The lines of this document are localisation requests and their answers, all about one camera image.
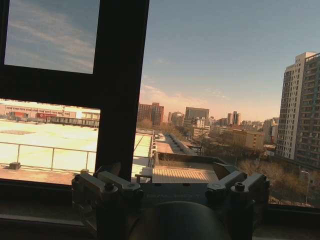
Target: low building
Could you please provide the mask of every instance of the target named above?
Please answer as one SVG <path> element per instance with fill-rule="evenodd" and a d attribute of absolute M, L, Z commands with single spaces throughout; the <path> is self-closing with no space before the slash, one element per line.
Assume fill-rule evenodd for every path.
<path fill-rule="evenodd" d="M 233 143 L 248 148 L 251 150 L 263 150 L 264 149 L 264 133 L 245 131 L 245 130 L 233 130 Z"/>

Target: tree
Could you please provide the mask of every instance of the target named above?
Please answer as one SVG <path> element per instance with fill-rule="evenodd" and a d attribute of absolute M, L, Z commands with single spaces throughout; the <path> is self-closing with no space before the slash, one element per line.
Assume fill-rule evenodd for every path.
<path fill-rule="evenodd" d="M 137 123 L 137 127 L 141 129 L 152 129 L 152 121 L 145 118 Z"/>

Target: metal railing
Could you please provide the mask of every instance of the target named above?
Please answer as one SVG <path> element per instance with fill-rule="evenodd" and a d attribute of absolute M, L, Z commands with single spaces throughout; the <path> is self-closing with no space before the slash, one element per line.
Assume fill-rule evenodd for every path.
<path fill-rule="evenodd" d="M 86 153 L 85 169 L 88 169 L 89 153 L 95 153 L 95 154 L 97 153 L 96 151 L 89 151 L 89 150 L 78 150 L 78 149 L 61 148 L 61 147 L 53 147 L 53 146 L 39 146 L 39 145 L 21 144 L 21 143 L 12 143 L 12 142 L 0 142 L 0 144 L 18 145 L 18 148 L 17 148 L 17 157 L 16 157 L 16 162 L 17 162 L 17 163 L 19 163 L 20 146 L 28 146 L 28 147 L 35 147 L 35 148 L 52 149 L 51 167 L 43 167 L 43 166 L 36 166 L 36 165 L 21 165 L 22 167 L 50 169 L 51 171 L 53 171 L 53 170 L 62 170 L 62 171 L 70 171 L 70 172 L 80 172 L 80 170 L 74 170 L 74 169 L 54 168 L 53 166 L 54 166 L 55 150 L 66 150 L 66 151 L 74 151 L 74 152 L 85 152 L 85 153 Z"/>

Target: screw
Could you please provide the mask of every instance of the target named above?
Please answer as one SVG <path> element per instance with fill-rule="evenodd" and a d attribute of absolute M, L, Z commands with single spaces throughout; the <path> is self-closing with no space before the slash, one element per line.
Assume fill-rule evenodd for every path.
<path fill-rule="evenodd" d="M 242 192 L 243 190 L 245 190 L 245 185 L 242 182 L 236 182 L 234 184 L 235 190 Z"/>
<path fill-rule="evenodd" d="M 107 183 L 106 185 L 104 185 L 104 189 L 106 191 L 112 191 L 114 189 L 114 184 L 113 183 Z"/>

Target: white high-rise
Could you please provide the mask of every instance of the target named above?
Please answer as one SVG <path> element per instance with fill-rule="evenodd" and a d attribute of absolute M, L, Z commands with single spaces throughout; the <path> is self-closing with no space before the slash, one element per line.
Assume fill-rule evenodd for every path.
<path fill-rule="evenodd" d="M 292 160 L 295 157 L 305 59 L 314 54 L 305 52 L 296 56 L 294 64 L 284 71 L 276 153 Z"/>

